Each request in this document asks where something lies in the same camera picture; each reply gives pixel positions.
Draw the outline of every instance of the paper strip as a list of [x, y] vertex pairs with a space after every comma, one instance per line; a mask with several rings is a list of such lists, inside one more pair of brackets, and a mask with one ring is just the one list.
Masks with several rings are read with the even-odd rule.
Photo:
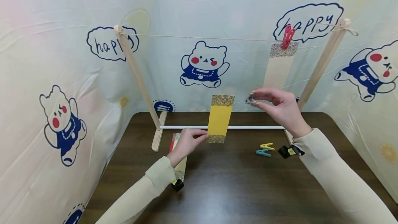
[[232, 95], [212, 96], [207, 143], [224, 143], [234, 99]]
[[297, 41], [292, 41], [287, 49], [282, 49], [281, 43], [272, 44], [265, 72], [264, 87], [283, 90], [298, 46]]
[[[172, 150], [174, 150], [174, 148], [176, 147], [178, 140], [180, 139], [181, 133], [174, 133], [173, 135], [173, 139], [172, 139], [172, 143], [170, 146], [170, 152], [172, 152]], [[185, 177], [185, 168], [187, 165], [187, 157], [184, 158], [174, 169], [175, 173], [176, 173], [176, 178], [177, 179], [181, 179], [181, 181], [184, 182], [184, 177]]]

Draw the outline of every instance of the wooden table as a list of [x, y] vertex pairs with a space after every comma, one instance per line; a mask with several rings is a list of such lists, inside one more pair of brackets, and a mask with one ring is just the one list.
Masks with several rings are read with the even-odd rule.
[[[321, 112], [304, 119], [333, 143], [340, 156], [398, 217], [398, 208], [335, 122]], [[173, 112], [167, 125], [207, 125], [208, 112]], [[230, 125], [277, 125], [264, 112], [233, 112]], [[173, 133], [165, 130], [159, 152], [151, 150], [155, 127], [149, 113], [131, 119], [80, 224], [92, 224], [145, 171], [167, 155]], [[345, 223], [335, 206], [297, 156], [256, 155], [262, 143], [287, 145], [283, 130], [228, 130], [224, 144], [199, 146], [188, 156], [184, 188], [171, 187], [152, 201], [136, 223]]]

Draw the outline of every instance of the yellow circle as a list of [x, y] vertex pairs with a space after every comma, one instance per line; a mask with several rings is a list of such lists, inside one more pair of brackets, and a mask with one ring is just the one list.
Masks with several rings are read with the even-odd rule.
[[381, 150], [381, 155], [387, 162], [391, 164], [395, 164], [398, 162], [398, 155], [394, 147], [384, 143], [380, 145], [380, 150]]
[[351, 21], [359, 17], [369, 5], [371, 0], [338, 0], [337, 2], [344, 8], [341, 18], [349, 18]]
[[127, 98], [126, 96], [123, 96], [123, 97], [120, 98], [120, 100], [119, 100], [119, 107], [120, 107], [121, 109], [123, 109], [129, 102], [130, 102], [130, 99]]
[[134, 28], [137, 34], [146, 35], [150, 29], [149, 12], [145, 9], [134, 9], [123, 17], [122, 25]]

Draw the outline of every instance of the black binder clip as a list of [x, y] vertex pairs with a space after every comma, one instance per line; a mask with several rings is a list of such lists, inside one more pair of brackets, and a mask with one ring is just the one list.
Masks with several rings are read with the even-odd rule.
[[304, 151], [300, 150], [297, 146], [291, 145], [289, 148], [287, 146], [282, 146], [278, 153], [285, 159], [290, 158], [292, 155], [304, 155]]
[[184, 187], [184, 183], [181, 179], [175, 179], [172, 182], [172, 187], [176, 192], [179, 192]]

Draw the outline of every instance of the yellow clothespin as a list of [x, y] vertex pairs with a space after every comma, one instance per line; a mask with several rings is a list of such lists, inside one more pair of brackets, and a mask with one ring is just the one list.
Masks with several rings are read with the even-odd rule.
[[273, 143], [261, 144], [261, 145], [260, 145], [260, 148], [262, 148], [262, 149], [269, 149], [270, 151], [274, 151], [275, 148], [270, 147], [271, 145], [273, 145]]

